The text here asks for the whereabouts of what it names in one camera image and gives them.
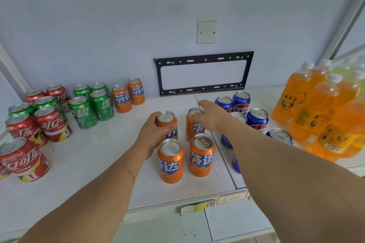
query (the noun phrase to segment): human arm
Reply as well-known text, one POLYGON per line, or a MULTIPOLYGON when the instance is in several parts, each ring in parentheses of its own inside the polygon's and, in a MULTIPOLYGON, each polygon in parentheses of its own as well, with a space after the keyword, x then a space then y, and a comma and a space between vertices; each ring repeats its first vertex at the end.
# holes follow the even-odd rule
POLYGON ((40 219, 18 243, 110 242, 127 211, 132 189, 144 161, 176 129, 157 127, 159 112, 150 115, 136 142, 100 176, 40 219))
POLYGON ((365 183, 335 163, 274 140, 212 102, 190 116, 231 142, 247 188, 282 243, 363 242, 365 183))

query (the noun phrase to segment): person's left arm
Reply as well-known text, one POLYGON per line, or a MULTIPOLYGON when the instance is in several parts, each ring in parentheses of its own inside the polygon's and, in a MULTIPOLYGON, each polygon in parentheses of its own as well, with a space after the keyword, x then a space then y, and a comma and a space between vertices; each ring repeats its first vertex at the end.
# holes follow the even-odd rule
POLYGON ((164 135, 177 127, 177 123, 157 127, 158 113, 150 115, 130 149, 100 176, 35 223, 18 243, 112 241, 144 161, 164 135))

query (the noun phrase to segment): blank outlet cover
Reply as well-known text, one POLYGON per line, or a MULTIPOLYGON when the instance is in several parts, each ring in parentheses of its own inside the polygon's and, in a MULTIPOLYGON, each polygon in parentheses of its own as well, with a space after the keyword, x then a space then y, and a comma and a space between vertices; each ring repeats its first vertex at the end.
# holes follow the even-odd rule
POLYGON ((198 21, 196 43, 215 43, 216 21, 198 21))

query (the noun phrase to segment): human hand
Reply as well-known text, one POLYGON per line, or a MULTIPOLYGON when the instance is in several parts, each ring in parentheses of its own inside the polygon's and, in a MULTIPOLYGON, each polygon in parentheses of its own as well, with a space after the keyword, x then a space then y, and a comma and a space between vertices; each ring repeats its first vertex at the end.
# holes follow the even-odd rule
POLYGON ((153 150, 158 147, 164 136, 177 128, 177 123, 157 127, 155 122, 159 113, 159 111, 154 112, 148 117, 147 121, 140 129, 137 140, 134 143, 134 145, 146 155, 144 157, 145 160, 151 157, 153 150))
POLYGON ((201 100, 198 105, 204 108, 203 114, 189 115, 193 122, 201 124, 204 128, 210 131, 217 131, 218 125, 225 117, 229 116, 224 108, 210 102, 208 100, 201 100))

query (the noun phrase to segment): coca-cola can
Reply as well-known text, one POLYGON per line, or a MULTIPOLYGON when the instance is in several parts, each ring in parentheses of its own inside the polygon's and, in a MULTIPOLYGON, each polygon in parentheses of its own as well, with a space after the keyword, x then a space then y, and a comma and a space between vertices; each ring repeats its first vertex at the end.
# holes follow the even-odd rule
POLYGON ((0 181, 9 176, 10 171, 0 163, 0 181))
POLYGON ((41 148, 47 144, 47 138, 44 132, 39 128, 33 117, 29 114, 19 114, 9 117, 5 121, 7 131, 13 138, 24 137, 33 144, 41 148))
POLYGON ((0 146, 0 163, 18 176, 22 182, 32 182, 49 170, 49 162, 34 144, 25 138, 16 138, 0 146))
POLYGON ((62 113, 55 107, 41 108, 34 113, 34 117, 48 139, 53 142, 63 141, 72 133, 62 113))
POLYGON ((34 90, 31 90, 31 91, 28 91, 26 94, 25 94, 25 97, 24 97, 24 102, 27 102, 28 104, 31 104, 32 106, 34 106, 34 102, 41 98, 41 97, 45 97, 47 96, 45 92, 39 90, 39 89, 34 89, 34 90))
POLYGON ((62 85, 50 85, 46 88, 46 94, 53 96, 61 105, 64 112, 70 111, 68 104, 70 102, 70 96, 67 90, 62 85))

